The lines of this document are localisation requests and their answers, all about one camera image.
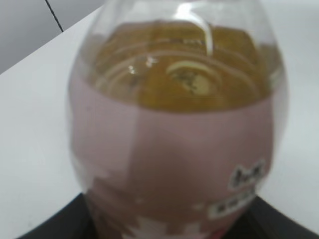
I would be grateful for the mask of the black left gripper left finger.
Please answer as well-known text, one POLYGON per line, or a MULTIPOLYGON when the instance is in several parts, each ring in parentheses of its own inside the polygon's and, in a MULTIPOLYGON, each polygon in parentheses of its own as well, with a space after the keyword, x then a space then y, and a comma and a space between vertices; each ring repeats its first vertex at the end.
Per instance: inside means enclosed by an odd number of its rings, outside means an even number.
POLYGON ((96 239, 97 234, 83 194, 20 239, 96 239))

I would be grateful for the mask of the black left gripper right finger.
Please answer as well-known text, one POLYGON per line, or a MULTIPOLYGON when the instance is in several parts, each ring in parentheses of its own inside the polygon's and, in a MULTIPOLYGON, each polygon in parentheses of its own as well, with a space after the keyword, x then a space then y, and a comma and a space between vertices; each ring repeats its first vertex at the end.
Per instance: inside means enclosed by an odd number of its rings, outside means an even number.
POLYGON ((319 236, 290 220, 258 197, 224 238, 319 239, 319 236))

